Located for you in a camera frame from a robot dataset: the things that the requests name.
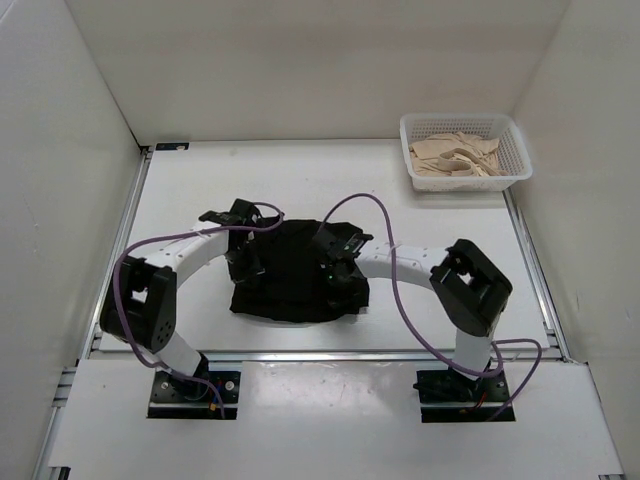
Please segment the black trousers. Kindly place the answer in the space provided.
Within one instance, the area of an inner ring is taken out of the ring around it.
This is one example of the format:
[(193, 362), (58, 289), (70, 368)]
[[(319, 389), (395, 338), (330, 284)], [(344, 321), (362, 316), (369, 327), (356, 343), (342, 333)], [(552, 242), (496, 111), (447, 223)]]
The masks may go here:
[(357, 315), (369, 306), (370, 286), (361, 275), (351, 290), (330, 285), (312, 238), (314, 219), (290, 219), (255, 235), (257, 259), (264, 273), (234, 287), (230, 311), (290, 323), (325, 323)]

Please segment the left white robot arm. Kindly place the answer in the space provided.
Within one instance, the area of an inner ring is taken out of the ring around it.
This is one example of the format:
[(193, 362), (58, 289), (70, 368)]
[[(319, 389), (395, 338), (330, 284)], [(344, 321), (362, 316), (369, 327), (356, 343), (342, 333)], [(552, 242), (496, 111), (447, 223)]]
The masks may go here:
[(254, 287), (264, 273), (255, 231), (258, 205), (237, 199), (228, 212), (207, 211), (189, 231), (144, 257), (127, 255), (112, 274), (99, 325), (151, 357), (188, 400), (206, 395), (208, 364), (177, 332), (177, 290), (210, 261), (223, 257), (231, 280)]

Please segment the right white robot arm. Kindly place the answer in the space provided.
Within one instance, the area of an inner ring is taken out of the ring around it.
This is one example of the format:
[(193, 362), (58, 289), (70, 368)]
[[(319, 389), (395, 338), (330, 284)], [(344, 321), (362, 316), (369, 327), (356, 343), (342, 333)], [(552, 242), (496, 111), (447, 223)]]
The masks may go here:
[[(356, 280), (388, 279), (397, 310), (411, 335), (452, 372), (449, 387), (460, 399), (480, 393), (485, 379), (504, 369), (494, 343), (494, 332), (513, 292), (510, 280), (467, 239), (446, 248), (418, 248), (379, 242), (357, 233), (338, 237), (325, 228), (312, 239), (329, 285), (345, 293)], [(411, 322), (399, 285), (410, 284), (433, 292), (456, 328), (452, 358), (431, 345)]]

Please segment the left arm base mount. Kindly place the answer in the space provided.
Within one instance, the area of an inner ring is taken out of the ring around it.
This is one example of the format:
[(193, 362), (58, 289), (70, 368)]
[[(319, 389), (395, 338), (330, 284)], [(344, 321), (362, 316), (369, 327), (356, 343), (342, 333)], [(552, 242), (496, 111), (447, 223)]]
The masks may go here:
[(241, 371), (214, 369), (202, 360), (196, 375), (207, 385), (185, 381), (170, 373), (155, 372), (147, 407), (149, 419), (163, 420), (236, 420), (241, 387)]

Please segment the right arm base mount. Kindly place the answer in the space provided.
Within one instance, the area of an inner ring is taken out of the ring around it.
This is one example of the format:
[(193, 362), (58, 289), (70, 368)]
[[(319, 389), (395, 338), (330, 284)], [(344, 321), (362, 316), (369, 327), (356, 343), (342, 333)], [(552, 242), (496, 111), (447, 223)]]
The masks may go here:
[(452, 369), (418, 370), (418, 392), (424, 424), (514, 422), (506, 376), (471, 380)]

